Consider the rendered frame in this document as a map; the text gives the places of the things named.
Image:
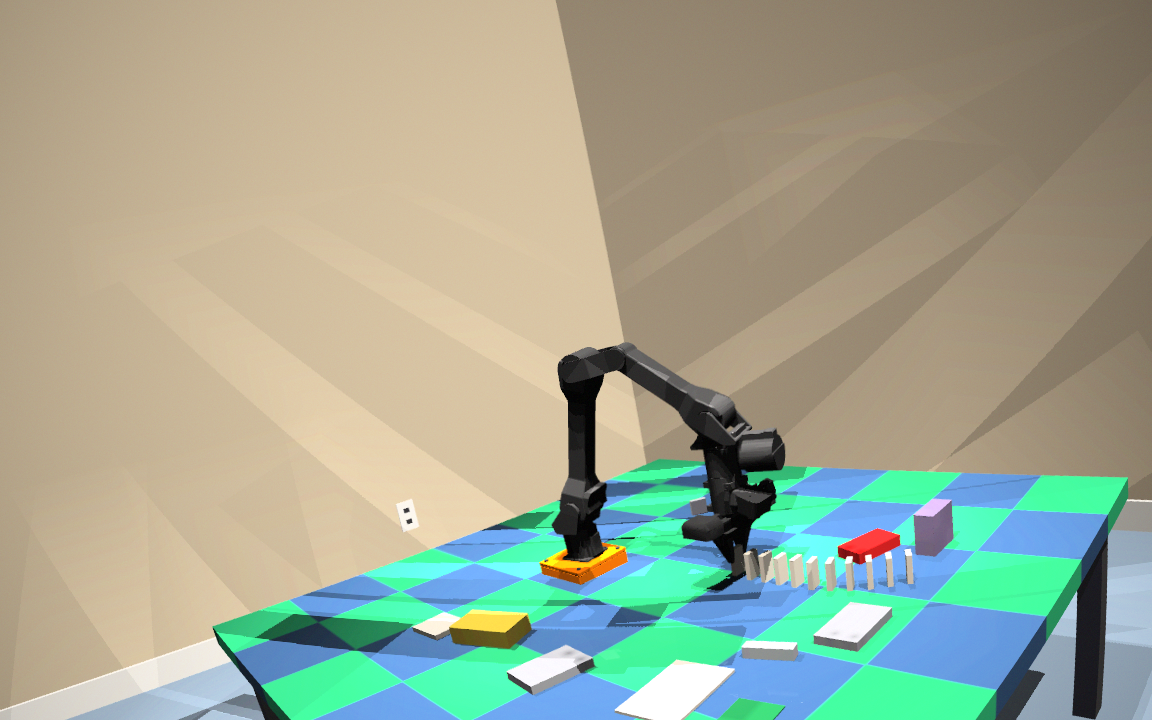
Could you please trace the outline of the yellow rectangular block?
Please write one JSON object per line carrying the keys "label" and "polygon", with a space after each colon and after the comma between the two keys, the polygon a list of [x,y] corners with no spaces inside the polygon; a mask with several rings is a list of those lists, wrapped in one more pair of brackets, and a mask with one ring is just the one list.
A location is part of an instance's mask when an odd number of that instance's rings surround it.
{"label": "yellow rectangular block", "polygon": [[511,650],[526,632],[531,632],[532,626],[526,612],[472,609],[449,626],[449,630],[454,644]]}

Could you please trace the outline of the red rectangular block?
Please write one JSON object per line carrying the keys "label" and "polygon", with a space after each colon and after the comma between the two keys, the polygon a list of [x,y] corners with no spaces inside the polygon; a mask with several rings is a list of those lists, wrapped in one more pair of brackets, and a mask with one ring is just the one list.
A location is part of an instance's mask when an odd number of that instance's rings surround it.
{"label": "red rectangular block", "polygon": [[864,564],[865,559],[870,555],[870,559],[876,559],[893,548],[900,546],[900,536],[888,532],[888,530],[876,529],[870,530],[867,535],[863,535],[852,539],[852,541],[846,541],[838,546],[838,558],[847,559],[847,556],[852,556],[852,562],[858,562],[858,564]]}

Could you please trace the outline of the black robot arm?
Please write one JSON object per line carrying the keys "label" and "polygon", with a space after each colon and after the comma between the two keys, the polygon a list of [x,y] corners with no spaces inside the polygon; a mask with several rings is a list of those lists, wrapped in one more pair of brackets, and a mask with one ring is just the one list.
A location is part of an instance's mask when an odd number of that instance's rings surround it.
{"label": "black robot arm", "polygon": [[[785,444],[776,429],[751,430],[749,420],[735,409],[732,397],[721,392],[692,386],[632,343],[581,348],[558,363],[561,389],[568,401],[568,479],[552,526],[563,536],[563,561],[590,562],[608,547],[602,546],[594,520],[607,502],[607,482],[596,477],[596,395],[605,373],[621,372],[660,397],[684,418],[698,434],[690,447],[702,450],[707,477],[733,477],[738,471],[773,471],[785,467]],[[727,430],[730,429],[732,430]],[[776,498],[774,480],[742,483],[723,488],[723,511],[740,511],[759,520],[771,511]]]}

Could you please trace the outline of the purple rectangular block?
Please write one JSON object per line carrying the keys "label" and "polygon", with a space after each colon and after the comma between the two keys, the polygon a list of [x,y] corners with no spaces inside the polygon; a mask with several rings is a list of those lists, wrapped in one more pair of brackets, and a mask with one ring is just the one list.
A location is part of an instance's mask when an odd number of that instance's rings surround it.
{"label": "purple rectangular block", "polygon": [[914,514],[914,541],[916,555],[937,556],[948,543],[954,541],[954,515],[952,500],[932,498]]}

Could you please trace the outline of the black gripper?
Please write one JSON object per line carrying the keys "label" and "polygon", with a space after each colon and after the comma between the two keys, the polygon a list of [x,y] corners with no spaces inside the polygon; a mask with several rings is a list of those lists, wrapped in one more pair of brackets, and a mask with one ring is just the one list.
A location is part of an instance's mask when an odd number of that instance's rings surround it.
{"label": "black gripper", "polygon": [[738,473],[733,475],[733,477],[723,478],[710,478],[703,482],[704,488],[708,488],[710,492],[710,505],[707,506],[707,511],[713,511],[713,516],[696,515],[691,520],[684,521],[682,525],[682,537],[687,541],[714,541],[717,547],[721,551],[723,559],[727,562],[735,562],[735,555],[733,555],[733,541],[735,544],[742,544],[742,553],[746,553],[748,539],[751,532],[751,526],[756,520],[749,520],[746,515],[735,511],[733,507],[733,514],[726,514],[723,511],[723,488],[738,488],[742,483],[748,482],[748,475]]}

